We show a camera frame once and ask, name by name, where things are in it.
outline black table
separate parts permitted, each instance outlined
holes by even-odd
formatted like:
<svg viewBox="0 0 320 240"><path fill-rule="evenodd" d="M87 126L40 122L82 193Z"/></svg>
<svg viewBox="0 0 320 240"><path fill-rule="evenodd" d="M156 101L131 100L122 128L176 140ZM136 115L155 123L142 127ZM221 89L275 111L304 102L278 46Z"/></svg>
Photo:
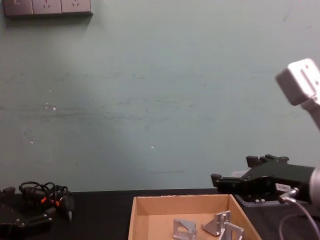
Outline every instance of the black table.
<svg viewBox="0 0 320 240"><path fill-rule="evenodd" d="M127 240L133 198L136 196L216 194L215 189L132 190L74 193L76 210L72 222L55 216L49 232L28 240ZM13 207L24 211L25 206L16 197ZM306 206L311 214L317 212ZM295 206L243 208L263 240L278 240L278 227L286 215L297 213ZM290 218L284 225L285 237L291 240L315 239L305 218Z"/></svg>

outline cable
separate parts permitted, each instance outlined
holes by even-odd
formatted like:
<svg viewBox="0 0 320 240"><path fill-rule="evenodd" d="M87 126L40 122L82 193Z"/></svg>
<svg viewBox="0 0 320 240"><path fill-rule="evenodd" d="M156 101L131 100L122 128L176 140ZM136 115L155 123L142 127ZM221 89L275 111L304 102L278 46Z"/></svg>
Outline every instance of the cable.
<svg viewBox="0 0 320 240"><path fill-rule="evenodd" d="M284 218L281 219L280 221L280 225L279 225L279 236L280 236L280 240L285 240L284 238L284 234L283 234L283 226L284 223L287 219L292 218L292 217L298 217L298 214L290 214L288 216L285 216Z"/></svg>
<svg viewBox="0 0 320 240"><path fill-rule="evenodd" d="M19 190L22 193L24 199L28 201L41 200L41 203L48 203L49 205L57 204L58 195L62 196L69 194L68 188L66 186L59 186L54 184L53 182L40 184L36 181L26 181L19 186Z"/></svg>
<svg viewBox="0 0 320 240"><path fill-rule="evenodd" d="M292 198L292 201L289 201L289 203L295 204L298 208L300 208L300 209L303 211L303 213L306 215L306 217L307 217L308 220L310 221L311 226L312 226L312 228L313 228L314 231L315 231L315 234L316 234L317 239L320 240L320 231L319 231L319 228L318 228L315 220L312 218L312 216L310 215L310 213L305 209L305 207L302 206L300 203L298 203L298 202L297 202L295 199L293 199L293 198ZM291 218L291 217L293 217L293 216L297 216L297 215L296 215L296 214L291 214L291 215L285 216L285 217L281 220L280 226L279 226L279 236L280 236L280 239L281 239L281 240L285 240L285 239L284 239L283 232L282 232L282 228L283 228L284 222L285 222L287 219L289 219L289 218Z"/></svg>

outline cardboard box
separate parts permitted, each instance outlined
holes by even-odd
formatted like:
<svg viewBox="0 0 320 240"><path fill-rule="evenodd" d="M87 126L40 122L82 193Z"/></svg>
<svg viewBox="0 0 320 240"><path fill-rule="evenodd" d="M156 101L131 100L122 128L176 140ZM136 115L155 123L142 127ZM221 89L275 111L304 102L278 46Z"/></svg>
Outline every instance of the cardboard box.
<svg viewBox="0 0 320 240"><path fill-rule="evenodd" d="M150 196L133 199L128 240L172 240L174 219L196 222L197 240L217 240L201 229L215 213L231 211L231 223L244 228L244 240L261 240L232 195Z"/></svg>

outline painted wall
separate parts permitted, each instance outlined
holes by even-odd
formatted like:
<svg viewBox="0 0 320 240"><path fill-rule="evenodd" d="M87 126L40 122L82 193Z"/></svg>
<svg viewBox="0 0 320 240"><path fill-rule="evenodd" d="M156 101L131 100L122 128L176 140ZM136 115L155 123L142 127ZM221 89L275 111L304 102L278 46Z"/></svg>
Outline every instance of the painted wall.
<svg viewBox="0 0 320 240"><path fill-rule="evenodd" d="M274 80L320 63L318 0L91 2L91 19L0 18L1 188L208 188L247 155L319 164Z"/></svg>

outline power outlet panel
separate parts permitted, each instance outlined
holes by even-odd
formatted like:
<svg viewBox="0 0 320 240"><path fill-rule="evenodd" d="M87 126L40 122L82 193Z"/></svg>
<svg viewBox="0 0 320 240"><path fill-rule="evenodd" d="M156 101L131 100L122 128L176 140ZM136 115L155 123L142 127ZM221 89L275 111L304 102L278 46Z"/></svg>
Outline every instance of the power outlet panel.
<svg viewBox="0 0 320 240"><path fill-rule="evenodd" d="M62 13L91 13L90 0L61 0Z"/></svg>
<svg viewBox="0 0 320 240"><path fill-rule="evenodd" d="M91 0L2 0L7 17L92 15Z"/></svg>
<svg viewBox="0 0 320 240"><path fill-rule="evenodd" d="M32 0L3 0L3 8L6 16L33 15Z"/></svg>
<svg viewBox="0 0 320 240"><path fill-rule="evenodd" d="M32 0L33 14L61 14L60 0Z"/></svg>

